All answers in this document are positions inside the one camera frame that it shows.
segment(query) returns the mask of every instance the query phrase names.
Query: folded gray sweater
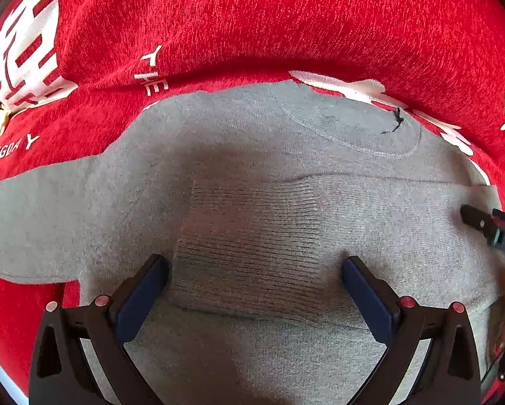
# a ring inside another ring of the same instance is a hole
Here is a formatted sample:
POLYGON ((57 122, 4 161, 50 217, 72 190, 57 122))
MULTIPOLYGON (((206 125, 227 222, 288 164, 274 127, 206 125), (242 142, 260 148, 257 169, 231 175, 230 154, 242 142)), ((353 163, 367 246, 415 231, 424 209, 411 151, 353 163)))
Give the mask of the folded gray sweater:
POLYGON ((483 368, 505 258, 458 209, 498 207, 496 190, 403 118, 393 132, 392 113, 289 81, 166 99, 101 155, 0 182, 0 276, 79 278, 87 303, 170 259, 126 345, 168 404, 348 401, 383 352, 339 280, 353 254, 399 295, 462 301, 483 368))

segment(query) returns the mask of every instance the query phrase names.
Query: white surface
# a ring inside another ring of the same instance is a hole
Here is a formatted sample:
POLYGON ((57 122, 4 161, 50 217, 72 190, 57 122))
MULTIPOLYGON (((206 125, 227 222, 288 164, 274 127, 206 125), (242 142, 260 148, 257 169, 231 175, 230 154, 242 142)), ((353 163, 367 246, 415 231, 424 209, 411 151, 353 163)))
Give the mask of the white surface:
POLYGON ((7 373, 0 366, 0 382, 5 387, 5 390, 13 398, 18 405, 29 405, 26 395, 12 381, 7 373))

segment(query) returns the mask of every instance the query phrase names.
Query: red blanket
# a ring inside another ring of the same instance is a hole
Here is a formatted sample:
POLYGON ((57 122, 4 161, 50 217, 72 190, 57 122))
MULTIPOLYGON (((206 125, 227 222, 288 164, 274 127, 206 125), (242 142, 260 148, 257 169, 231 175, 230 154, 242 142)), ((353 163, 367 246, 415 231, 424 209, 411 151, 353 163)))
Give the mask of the red blanket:
POLYGON ((0 19, 0 100, 21 112, 0 138, 0 180, 104 151, 162 98, 290 71, 337 78, 328 89, 377 80, 356 96, 403 104, 459 146, 505 210, 496 0, 14 0, 0 19))

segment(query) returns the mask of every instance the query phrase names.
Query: blue gripper pad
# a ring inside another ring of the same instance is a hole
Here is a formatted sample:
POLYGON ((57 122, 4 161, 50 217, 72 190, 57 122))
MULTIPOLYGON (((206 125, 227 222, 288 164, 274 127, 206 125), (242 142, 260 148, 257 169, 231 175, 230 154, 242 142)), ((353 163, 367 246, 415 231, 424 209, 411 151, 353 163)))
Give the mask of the blue gripper pad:
POLYGON ((168 274, 168 264, 159 256, 141 276, 135 276, 140 279, 119 310, 115 321, 114 333, 120 344, 136 337, 155 300, 166 286, 168 274))
POLYGON ((390 297, 390 300, 386 300, 391 309, 388 308, 388 305, 383 302, 377 293, 377 290, 382 289, 378 286, 384 284, 394 297, 396 297, 396 294, 387 283, 376 279, 357 256, 347 258, 343 262, 342 281, 374 339, 389 346, 393 341, 398 325, 400 310, 396 304, 393 305, 395 299, 392 297, 390 297))

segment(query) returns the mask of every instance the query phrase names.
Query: red fabric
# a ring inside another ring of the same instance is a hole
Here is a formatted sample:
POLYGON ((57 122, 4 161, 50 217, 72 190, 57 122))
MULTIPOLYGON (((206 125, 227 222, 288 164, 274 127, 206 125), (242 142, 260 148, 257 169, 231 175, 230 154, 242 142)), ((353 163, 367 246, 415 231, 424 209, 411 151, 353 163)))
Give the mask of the red fabric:
MULTIPOLYGON (((6 11, 0 32, 22 1, 6 11)), ((36 105, 55 95, 59 77, 78 88, 12 118, 0 139, 0 180, 102 152, 162 98, 285 80, 288 70, 302 70, 347 82, 377 79, 409 110, 460 126, 505 210, 505 12, 496 0, 36 0, 26 10, 37 17, 56 4, 53 48, 33 66, 56 59, 57 68, 41 76, 48 89, 15 98, 26 80, 10 79, 10 70, 47 40, 24 28, 7 37, 0 96, 14 99, 13 107, 36 105), (157 46, 151 66, 141 58, 157 46), (157 77, 134 78, 149 72, 157 77), (143 84, 162 78, 148 95, 143 84)), ((0 281, 0 362, 24 391, 41 306, 57 288, 0 281), (24 304, 12 310, 18 300, 24 304)), ((65 299, 74 305, 78 284, 70 290, 65 299)))

